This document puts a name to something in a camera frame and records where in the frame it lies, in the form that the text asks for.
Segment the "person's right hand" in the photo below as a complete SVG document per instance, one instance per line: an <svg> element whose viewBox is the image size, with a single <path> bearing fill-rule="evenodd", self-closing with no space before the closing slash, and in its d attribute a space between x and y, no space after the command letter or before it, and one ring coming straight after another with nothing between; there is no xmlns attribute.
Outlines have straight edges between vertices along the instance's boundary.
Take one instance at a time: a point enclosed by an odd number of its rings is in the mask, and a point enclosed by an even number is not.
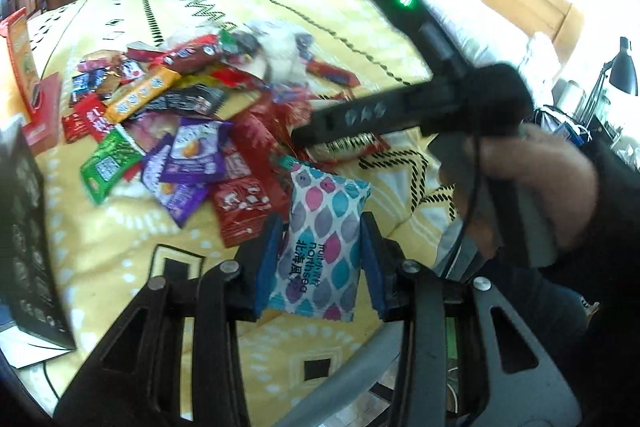
<svg viewBox="0 0 640 427"><path fill-rule="evenodd" d="M600 143L576 146L536 124L524 124L517 136L488 136L475 145L463 139L461 150L480 161L480 172L512 181L533 194L554 233L557 262L579 254L580 244L596 215L599 175L594 156Z"/></svg>

